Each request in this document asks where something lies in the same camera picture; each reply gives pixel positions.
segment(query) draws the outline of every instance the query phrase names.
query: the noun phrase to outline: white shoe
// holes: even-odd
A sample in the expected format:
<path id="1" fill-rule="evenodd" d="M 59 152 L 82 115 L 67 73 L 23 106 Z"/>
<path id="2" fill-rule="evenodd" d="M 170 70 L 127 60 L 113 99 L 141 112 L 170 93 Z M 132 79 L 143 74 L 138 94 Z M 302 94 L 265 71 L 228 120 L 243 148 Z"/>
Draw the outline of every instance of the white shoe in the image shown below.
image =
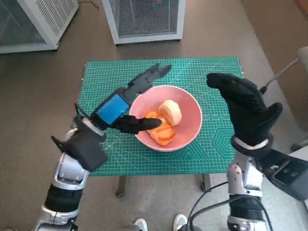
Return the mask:
<path id="1" fill-rule="evenodd" d="M 145 219 L 142 218 L 137 219 L 135 225 L 137 225 L 141 231 L 148 231 L 148 225 Z"/>
<path id="2" fill-rule="evenodd" d="M 183 214 L 177 214 L 173 222 L 173 231 L 178 231 L 183 225 L 187 224 L 187 217 Z"/>

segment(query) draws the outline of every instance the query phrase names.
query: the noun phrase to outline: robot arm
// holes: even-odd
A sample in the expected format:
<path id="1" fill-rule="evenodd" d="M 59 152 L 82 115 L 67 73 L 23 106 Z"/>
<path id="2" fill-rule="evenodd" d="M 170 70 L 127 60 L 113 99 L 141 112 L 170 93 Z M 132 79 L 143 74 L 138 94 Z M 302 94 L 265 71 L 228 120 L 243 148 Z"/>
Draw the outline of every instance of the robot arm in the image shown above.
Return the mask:
<path id="1" fill-rule="evenodd" d="M 104 130 L 115 128 L 124 133 L 137 134 L 161 125 L 159 119 L 136 119 L 123 114 L 137 93 L 147 91 L 154 80 L 162 78 L 170 69 L 170 65 L 159 68 L 156 64 L 150 67 L 128 83 L 128 88 L 115 90 L 90 116 L 75 104 L 77 115 L 74 123 L 77 128 L 70 130 L 64 141 L 51 137 L 62 155 L 33 231 L 78 230 L 74 222 L 89 172 L 107 161 L 107 155 L 100 146 L 107 138 Z"/>
<path id="2" fill-rule="evenodd" d="M 225 99 L 234 136 L 231 144 L 236 153 L 229 164 L 227 178 L 230 199 L 247 195 L 230 203 L 228 227 L 231 231 L 266 231 L 262 197 L 262 177 L 297 200 L 308 198 L 308 162 L 272 149 L 271 127 L 282 112 L 282 105 L 269 108 L 257 86 L 247 79 L 212 73 L 207 84 L 218 89 Z"/>

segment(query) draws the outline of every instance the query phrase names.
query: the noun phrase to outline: table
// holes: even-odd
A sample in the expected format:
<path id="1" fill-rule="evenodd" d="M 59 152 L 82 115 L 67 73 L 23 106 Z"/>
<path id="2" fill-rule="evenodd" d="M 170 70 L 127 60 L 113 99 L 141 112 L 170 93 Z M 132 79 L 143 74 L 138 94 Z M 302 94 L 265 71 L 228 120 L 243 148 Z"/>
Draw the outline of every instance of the table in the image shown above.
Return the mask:
<path id="1" fill-rule="evenodd" d="M 207 174 L 225 172 L 233 159 L 230 138 L 234 132 L 228 108 L 219 91 L 206 85 L 206 75 L 221 72 L 242 77 L 236 57 L 88 62 L 78 104 L 90 114 L 116 88 L 126 86 L 155 63 L 171 64 L 172 70 L 154 86 L 174 85 L 191 93 L 201 106 L 203 125 L 191 144 L 172 153 L 151 150 L 133 135 L 108 129 L 102 147 L 109 160 L 91 176 L 121 176 L 119 197 L 125 194 L 125 176 L 131 175 L 202 174 L 204 190 L 209 183 Z"/>

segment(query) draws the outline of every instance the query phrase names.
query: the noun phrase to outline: metal cage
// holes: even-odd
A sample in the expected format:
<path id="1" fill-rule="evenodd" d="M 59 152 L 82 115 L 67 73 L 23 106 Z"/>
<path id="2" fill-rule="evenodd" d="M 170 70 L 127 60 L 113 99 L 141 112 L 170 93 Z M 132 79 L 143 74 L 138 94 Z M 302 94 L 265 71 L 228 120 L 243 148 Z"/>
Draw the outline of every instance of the metal cage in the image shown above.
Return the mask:
<path id="1" fill-rule="evenodd" d="M 179 40 L 186 0 L 103 0 L 114 44 Z"/>
<path id="2" fill-rule="evenodd" d="M 77 0 L 0 0 L 0 53 L 55 50 Z"/>

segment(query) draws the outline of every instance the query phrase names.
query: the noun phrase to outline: pink bowl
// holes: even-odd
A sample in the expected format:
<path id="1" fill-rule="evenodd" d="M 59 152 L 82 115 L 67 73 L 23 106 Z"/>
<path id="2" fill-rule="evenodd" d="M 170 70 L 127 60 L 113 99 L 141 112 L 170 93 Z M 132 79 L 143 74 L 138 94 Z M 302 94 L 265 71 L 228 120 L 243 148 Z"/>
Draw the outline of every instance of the pink bowl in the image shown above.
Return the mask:
<path id="1" fill-rule="evenodd" d="M 202 111 L 197 100 L 191 94 L 181 88 L 169 85 L 153 87 L 136 98 L 129 114 L 143 118 L 147 111 L 158 110 L 165 100 L 176 102 L 182 112 L 182 120 L 173 128 L 176 132 L 174 140 L 166 146 L 161 146 L 146 131 L 139 132 L 136 137 L 141 143 L 156 151 L 172 152 L 193 141 L 201 129 Z"/>

